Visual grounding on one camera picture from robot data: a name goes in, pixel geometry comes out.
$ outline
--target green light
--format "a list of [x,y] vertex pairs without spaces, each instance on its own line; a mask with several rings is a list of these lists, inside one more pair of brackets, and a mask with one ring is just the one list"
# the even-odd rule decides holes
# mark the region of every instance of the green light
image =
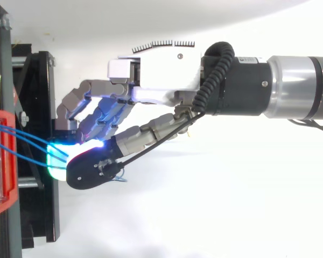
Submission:
[[[51,154],[60,157],[64,160],[67,160],[66,165],[69,163],[72,158],[78,156],[79,154],[88,151],[89,149],[92,149],[94,147],[103,147],[104,143],[99,140],[90,140],[85,142],[84,144],[75,144],[75,145],[63,145],[63,144],[54,144],[54,146],[61,151],[67,153],[69,157],[63,156],[60,152],[58,152],[56,149],[51,147],[50,145],[47,146],[47,151]],[[55,159],[54,157],[51,157],[50,155],[47,155],[47,164],[50,166],[56,166],[56,167],[64,167],[65,164]],[[56,168],[48,168],[49,174],[55,178],[56,180],[65,181],[66,180],[66,170],[65,169],[56,169]]]

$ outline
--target robotic hand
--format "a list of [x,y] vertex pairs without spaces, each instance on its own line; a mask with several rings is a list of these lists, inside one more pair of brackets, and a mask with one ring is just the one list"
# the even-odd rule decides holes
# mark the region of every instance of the robotic hand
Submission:
[[[133,55],[109,62],[108,81],[83,81],[62,100],[56,130],[74,131],[79,143],[104,141],[104,147],[69,162],[71,187],[88,189],[111,181],[124,166],[185,133],[205,114],[323,119],[323,58],[235,58],[226,42],[215,43],[201,58],[194,45],[155,41],[134,48]],[[78,126],[74,117],[91,97],[102,100]],[[114,135],[137,102],[175,106],[175,113]]]

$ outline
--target blue wire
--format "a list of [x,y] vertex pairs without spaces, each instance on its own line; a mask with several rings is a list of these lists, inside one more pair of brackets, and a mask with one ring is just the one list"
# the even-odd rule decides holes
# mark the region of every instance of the blue wire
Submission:
[[119,177],[115,177],[113,180],[111,181],[118,181],[118,182],[128,182],[127,179],[122,178],[124,176],[124,168],[123,168],[123,172],[122,175]]
[[54,149],[56,149],[56,150],[57,150],[59,153],[61,153],[62,155],[66,156],[66,157],[68,157],[68,156],[69,156],[67,153],[65,153],[65,152],[63,152],[62,150],[60,150],[60,149],[58,149],[57,147],[55,147],[55,146],[54,146],[54,144],[52,144],[52,143],[50,143],[50,142],[48,142],[48,141],[46,141],[46,140],[43,140],[42,138],[39,138],[39,137],[37,137],[37,136],[34,136],[34,135],[30,134],[30,133],[25,133],[25,132],[23,132],[23,131],[21,131],[21,130],[17,130],[17,129],[15,129],[15,128],[12,128],[12,127],[9,127],[9,126],[5,126],[5,125],[0,125],[0,128],[5,128],[5,129],[8,129],[8,130],[14,131],[14,132],[16,132],[16,133],[20,133],[20,134],[22,134],[22,135],[24,135],[24,136],[30,137],[30,138],[32,138],[32,139],[35,139],[35,140],[37,140],[37,141],[43,142],[44,144],[50,145],[51,147],[53,147]]
[[16,153],[16,152],[12,151],[12,150],[11,150],[11,149],[9,149],[9,148],[7,148],[7,147],[3,146],[2,144],[0,144],[0,148],[4,149],[5,151],[7,151],[7,152],[9,152],[9,153],[11,153],[11,154],[13,154],[13,155],[15,155],[15,156],[17,156],[17,157],[19,157],[19,158],[23,159],[23,160],[26,160],[26,161],[28,161],[28,162],[34,163],[34,164],[39,165],[39,166],[42,166],[42,167],[47,167],[47,168],[49,167],[49,168],[56,168],[56,169],[66,169],[66,168],[63,168],[63,167],[49,166],[49,165],[44,164],[44,163],[42,163],[42,162],[39,162],[39,161],[33,160],[33,159],[29,158],[29,157],[25,157],[25,156],[23,156],[23,155],[20,155],[19,153]]
[[12,132],[10,132],[10,131],[8,131],[8,130],[5,130],[5,129],[0,129],[0,132],[4,132],[4,133],[10,134],[10,135],[13,135],[14,137],[16,137],[16,138],[18,138],[18,139],[20,139],[20,140],[26,141],[28,144],[30,144],[30,145],[32,145],[33,147],[35,147],[35,148],[37,148],[37,149],[41,150],[41,151],[42,151],[42,152],[44,152],[44,153],[46,153],[46,154],[50,155],[51,157],[54,157],[55,159],[57,159],[57,160],[59,160],[59,161],[62,161],[63,163],[67,163],[67,161],[66,161],[66,160],[63,160],[62,158],[57,157],[56,155],[54,155],[54,154],[52,154],[52,153],[50,153],[50,152],[46,151],[43,147],[41,147],[41,146],[39,146],[39,145],[35,144],[33,141],[30,141],[30,140],[28,140],[27,138],[25,138],[25,137],[23,137],[23,136],[20,136],[20,135],[18,135],[18,134],[12,133]]

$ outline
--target white background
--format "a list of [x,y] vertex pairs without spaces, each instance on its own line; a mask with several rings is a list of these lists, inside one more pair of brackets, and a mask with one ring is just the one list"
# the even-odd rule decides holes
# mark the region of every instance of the white background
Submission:
[[[56,57],[57,103],[151,40],[323,56],[323,0],[300,2],[0,1],[12,41]],[[121,129],[165,112],[137,105]],[[38,239],[24,258],[323,257],[322,132],[261,116],[204,117],[190,133],[127,166],[128,183],[76,191],[61,182],[61,237]]]

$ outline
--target metal rod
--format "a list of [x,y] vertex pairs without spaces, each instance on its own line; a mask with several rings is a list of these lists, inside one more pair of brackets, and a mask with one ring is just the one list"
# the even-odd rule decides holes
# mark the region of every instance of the metal rod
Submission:
[[38,187],[37,181],[34,177],[18,178],[19,188],[35,188]]
[[26,56],[15,56],[12,57],[12,67],[13,68],[21,68],[24,66],[26,60]]

